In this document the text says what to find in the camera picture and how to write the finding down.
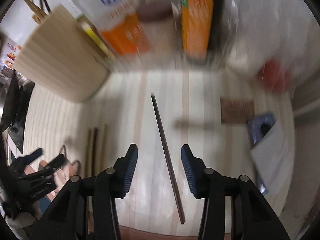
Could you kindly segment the long dark brown chopstick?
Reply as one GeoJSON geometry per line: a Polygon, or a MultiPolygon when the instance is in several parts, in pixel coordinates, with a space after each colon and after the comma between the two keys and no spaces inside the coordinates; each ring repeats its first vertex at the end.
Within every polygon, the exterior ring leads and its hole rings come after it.
{"type": "Polygon", "coordinates": [[[160,139],[161,139],[161,144],[162,144],[162,148],[163,148],[165,162],[166,162],[168,173],[169,173],[171,187],[172,187],[174,198],[175,198],[175,203],[176,203],[176,207],[177,207],[177,211],[178,211],[178,216],[179,216],[179,219],[180,219],[180,223],[184,224],[185,223],[185,214],[184,214],[183,205],[182,205],[182,201],[181,201],[181,197],[180,197],[180,192],[179,192],[179,189],[178,189],[178,184],[177,184],[174,168],[173,168],[173,165],[172,165],[171,156],[170,156],[167,140],[166,140],[166,137],[165,137],[164,128],[163,128],[160,112],[159,112],[159,109],[158,109],[156,97],[155,97],[155,95],[153,93],[151,93],[151,100],[152,100],[153,110],[154,110],[155,117],[156,117],[159,136],[160,136],[160,139]]]}

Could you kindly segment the yellow green bottle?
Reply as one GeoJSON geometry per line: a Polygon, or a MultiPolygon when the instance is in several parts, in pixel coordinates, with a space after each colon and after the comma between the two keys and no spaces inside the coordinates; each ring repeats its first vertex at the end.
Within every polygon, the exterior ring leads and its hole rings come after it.
{"type": "Polygon", "coordinates": [[[115,59],[115,54],[113,51],[108,48],[106,43],[99,36],[95,26],[86,16],[80,15],[77,18],[77,22],[80,24],[80,27],[86,33],[86,35],[98,46],[98,48],[106,55],[108,59],[115,59]]]}

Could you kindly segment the colourful wall stickers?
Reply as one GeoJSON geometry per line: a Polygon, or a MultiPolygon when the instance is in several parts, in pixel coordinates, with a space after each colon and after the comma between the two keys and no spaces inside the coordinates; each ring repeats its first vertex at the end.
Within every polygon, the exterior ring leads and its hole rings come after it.
{"type": "Polygon", "coordinates": [[[1,36],[1,83],[5,84],[12,78],[14,63],[22,47],[12,39],[1,36]]]}

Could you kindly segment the beige ribbed utensil holder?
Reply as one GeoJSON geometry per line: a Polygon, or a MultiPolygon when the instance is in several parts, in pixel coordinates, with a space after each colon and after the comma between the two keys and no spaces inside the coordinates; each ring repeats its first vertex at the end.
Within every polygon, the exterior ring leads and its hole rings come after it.
{"type": "Polygon", "coordinates": [[[98,47],[61,4],[29,36],[14,68],[72,102],[94,95],[110,73],[98,47]]]}

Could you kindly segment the clear jar dark contents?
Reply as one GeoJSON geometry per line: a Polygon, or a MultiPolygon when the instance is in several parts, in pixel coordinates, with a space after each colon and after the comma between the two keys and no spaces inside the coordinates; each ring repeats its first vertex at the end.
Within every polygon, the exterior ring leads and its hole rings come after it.
{"type": "Polygon", "coordinates": [[[140,0],[136,10],[141,22],[159,22],[173,17],[172,0],[140,0]]]}

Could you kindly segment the striped table mat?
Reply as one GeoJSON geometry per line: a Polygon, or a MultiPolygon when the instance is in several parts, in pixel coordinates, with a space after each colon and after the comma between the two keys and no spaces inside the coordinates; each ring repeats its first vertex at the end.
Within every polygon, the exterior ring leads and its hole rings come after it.
{"type": "Polygon", "coordinates": [[[289,94],[272,94],[258,83],[228,72],[114,73],[98,94],[85,103],[72,103],[36,85],[31,95],[24,132],[24,152],[43,148],[52,160],[66,146],[70,161],[85,168],[88,129],[98,129],[95,173],[104,124],[107,138],[104,169],[138,146],[138,162],[129,193],[117,200],[122,226],[174,236],[196,236],[203,200],[189,190],[181,162],[181,147],[220,174],[254,177],[251,142],[244,124],[221,122],[220,99],[253,100],[256,114],[271,112],[281,121],[292,150],[295,128],[289,94]],[[181,224],[153,110],[156,97],[185,214],[181,224]]]}

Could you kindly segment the white plastic bag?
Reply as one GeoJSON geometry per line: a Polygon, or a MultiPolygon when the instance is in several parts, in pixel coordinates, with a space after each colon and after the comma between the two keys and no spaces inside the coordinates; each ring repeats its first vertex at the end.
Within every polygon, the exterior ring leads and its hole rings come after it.
{"type": "Polygon", "coordinates": [[[236,33],[227,67],[253,76],[276,59],[293,76],[319,69],[319,24],[303,0],[235,0],[233,8],[236,33]]]}

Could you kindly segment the chopsticks in holder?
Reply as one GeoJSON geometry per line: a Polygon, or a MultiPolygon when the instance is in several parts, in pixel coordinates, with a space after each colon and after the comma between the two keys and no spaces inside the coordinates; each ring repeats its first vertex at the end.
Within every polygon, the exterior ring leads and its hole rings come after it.
{"type": "Polygon", "coordinates": [[[50,6],[47,0],[39,0],[39,5],[37,5],[33,0],[24,0],[26,5],[33,12],[32,19],[40,25],[43,20],[51,13],[50,6]]]}

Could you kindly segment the black wok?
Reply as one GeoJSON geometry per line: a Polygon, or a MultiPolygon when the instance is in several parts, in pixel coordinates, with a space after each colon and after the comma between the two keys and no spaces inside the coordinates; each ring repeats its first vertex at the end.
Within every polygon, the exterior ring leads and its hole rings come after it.
{"type": "Polygon", "coordinates": [[[17,133],[24,126],[34,87],[35,83],[32,81],[19,85],[17,72],[14,70],[11,80],[1,88],[1,132],[12,127],[17,133]]]}

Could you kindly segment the blue smartphone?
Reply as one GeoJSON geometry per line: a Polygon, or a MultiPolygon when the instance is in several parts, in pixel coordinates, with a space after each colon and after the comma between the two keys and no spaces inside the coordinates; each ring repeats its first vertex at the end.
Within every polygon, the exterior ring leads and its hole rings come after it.
{"type": "MultiPolygon", "coordinates": [[[[247,121],[247,130],[251,139],[252,147],[255,147],[263,139],[263,137],[267,135],[275,123],[276,120],[271,112],[249,118],[247,121]]],[[[255,184],[257,188],[263,195],[266,195],[268,190],[265,187],[265,184],[263,183],[263,180],[261,179],[256,167],[254,167],[254,173],[255,184]]]]}

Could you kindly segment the soy sauce bottle orange label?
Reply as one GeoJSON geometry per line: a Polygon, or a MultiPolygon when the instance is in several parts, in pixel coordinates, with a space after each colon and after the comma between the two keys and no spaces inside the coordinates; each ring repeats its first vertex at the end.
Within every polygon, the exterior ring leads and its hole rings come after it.
{"type": "Polygon", "coordinates": [[[225,0],[180,0],[182,48],[191,62],[205,63],[219,49],[225,0]]]}

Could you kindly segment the white orange seasoning bag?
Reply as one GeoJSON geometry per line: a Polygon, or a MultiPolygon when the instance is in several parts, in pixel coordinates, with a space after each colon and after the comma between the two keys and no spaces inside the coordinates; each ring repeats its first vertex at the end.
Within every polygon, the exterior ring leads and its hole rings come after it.
{"type": "Polygon", "coordinates": [[[136,9],[140,0],[72,0],[118,55],[150,49],[136,9]]]}

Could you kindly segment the red item in bag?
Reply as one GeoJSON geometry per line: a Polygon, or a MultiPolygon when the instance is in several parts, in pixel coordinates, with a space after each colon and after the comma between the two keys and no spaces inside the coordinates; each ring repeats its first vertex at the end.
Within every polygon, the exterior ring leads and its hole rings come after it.
{"type": "Polygon", "coordinates": [[[291,87],[291,74],[278,60],[270,59],[257,73],[258,82],[269,92],[285,93],[291,87]]]}

